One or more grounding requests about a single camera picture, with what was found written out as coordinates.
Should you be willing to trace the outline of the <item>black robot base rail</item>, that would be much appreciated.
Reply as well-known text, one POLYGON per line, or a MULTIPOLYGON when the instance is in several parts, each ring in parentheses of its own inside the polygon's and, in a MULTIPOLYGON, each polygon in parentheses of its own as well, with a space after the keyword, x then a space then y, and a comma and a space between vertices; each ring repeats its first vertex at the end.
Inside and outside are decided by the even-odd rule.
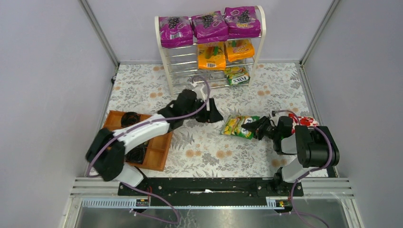
POLYGON ((273 178, 146 178, 137 188, 151 206, 165 203, 179 206, 265 206, 267 197, 288 200, 290 196, 302 197, 303 188, 273 178))

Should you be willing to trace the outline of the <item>purple candy bag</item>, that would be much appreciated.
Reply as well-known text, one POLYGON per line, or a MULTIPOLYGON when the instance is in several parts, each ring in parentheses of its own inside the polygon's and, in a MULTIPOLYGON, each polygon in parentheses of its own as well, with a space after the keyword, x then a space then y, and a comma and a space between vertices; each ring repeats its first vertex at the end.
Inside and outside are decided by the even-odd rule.
POLYGON ((193 34, 198 44, 226 41, 229 27, 220 11, 191 16, 193 34))
POLYGON ((254 6, 226 7, 224 20, 229 27, 229 39, 255 38, 261 33, 261 22, 254 6))
POLYGON ((159 17, 159 34, 163 48, 193 44, 193 29, 188 16, 159 17))

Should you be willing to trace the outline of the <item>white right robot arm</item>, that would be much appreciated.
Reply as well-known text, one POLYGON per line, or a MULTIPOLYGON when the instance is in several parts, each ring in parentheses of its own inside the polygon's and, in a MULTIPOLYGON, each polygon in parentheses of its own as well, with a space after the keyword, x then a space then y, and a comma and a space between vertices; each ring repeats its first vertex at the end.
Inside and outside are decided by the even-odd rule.
POLYGON ((275 173, 273 178, 278 184, 300 182, 310 173, 339 162, 339 152, 328 128, 291 110, 275 110, 263 117, 229 117, 221 134, 257 140, 268 138, 278 155, 295 155, 295 160, 275 173))

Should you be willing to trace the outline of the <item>green candy bag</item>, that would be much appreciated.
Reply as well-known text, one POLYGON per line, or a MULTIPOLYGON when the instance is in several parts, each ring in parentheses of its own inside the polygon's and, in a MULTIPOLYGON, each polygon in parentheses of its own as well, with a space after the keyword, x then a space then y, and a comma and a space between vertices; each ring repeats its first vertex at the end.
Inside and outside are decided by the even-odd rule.
POLYGON ((227 78, 228 85, 237 86, 247 84, 250 80, 249 73, 245 67, 231 66, 224 69, 224 75, 227 78))
POLYGON ((252 139, 254 133, 243 128, 243 124, 249 124, 256 122, 260 119, 259 116, 249 116, 249 115, 230 115, 225 124, 223 125, 220 134, 237 136, 245 139, 252 139))

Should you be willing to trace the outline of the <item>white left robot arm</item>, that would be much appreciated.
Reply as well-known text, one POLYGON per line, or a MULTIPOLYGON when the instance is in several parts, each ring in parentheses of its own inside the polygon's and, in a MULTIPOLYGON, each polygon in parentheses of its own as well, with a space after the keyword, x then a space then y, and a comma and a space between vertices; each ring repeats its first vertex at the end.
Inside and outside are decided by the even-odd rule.
POLYGON ((86 154, 88 168, 94 168, 105 182, 118 181, 136 187, 144 175, 125 163, 125 155, 136 146, 181 127, 186 119, 209 123, 211 119, 206 117, 211 110, 207 108, 209 104, 210 89, 185 89, 176 100, 146 120, 115 131, 99 130, 86 154))

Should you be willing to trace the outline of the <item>orange candy bag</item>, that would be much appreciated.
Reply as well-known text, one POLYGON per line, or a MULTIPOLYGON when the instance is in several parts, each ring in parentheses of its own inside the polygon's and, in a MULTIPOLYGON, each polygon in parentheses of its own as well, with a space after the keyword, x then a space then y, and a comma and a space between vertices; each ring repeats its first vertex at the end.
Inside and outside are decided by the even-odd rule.
POLYGON ((226 57, 224 43, 214 42, 197 45, 198 69, 224 70, 226 57))
POLYGON ((255 55, 254 46, 250 39, 226 41, 224 44, 229 62, 250 58, 255 55))

